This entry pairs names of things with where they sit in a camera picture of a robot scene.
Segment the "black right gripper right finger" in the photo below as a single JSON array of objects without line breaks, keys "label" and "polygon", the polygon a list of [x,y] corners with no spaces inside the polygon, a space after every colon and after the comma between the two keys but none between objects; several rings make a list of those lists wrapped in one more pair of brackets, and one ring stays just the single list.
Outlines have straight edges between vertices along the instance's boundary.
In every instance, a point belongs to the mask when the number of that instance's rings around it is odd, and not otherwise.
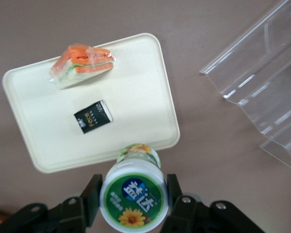
[{"label": "black right gripper right finger", "polygon": [[184,195],[176,174],[167,175],[170,215],[161,233],[262,233],[263,230],[229,201],[219,200],[209,207]]}]

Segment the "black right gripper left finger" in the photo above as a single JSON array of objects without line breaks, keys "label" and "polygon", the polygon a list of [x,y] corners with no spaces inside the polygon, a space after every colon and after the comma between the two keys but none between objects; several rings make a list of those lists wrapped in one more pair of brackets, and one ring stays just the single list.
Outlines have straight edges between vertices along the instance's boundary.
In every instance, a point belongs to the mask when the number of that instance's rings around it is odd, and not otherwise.
[{"label": "black right gripper left finger", "polygon": [[0,233],[84,233],[99,210],[102,175],[95,174],[80,196],[49,209],[43,203],[26,205],[0,224]]}]

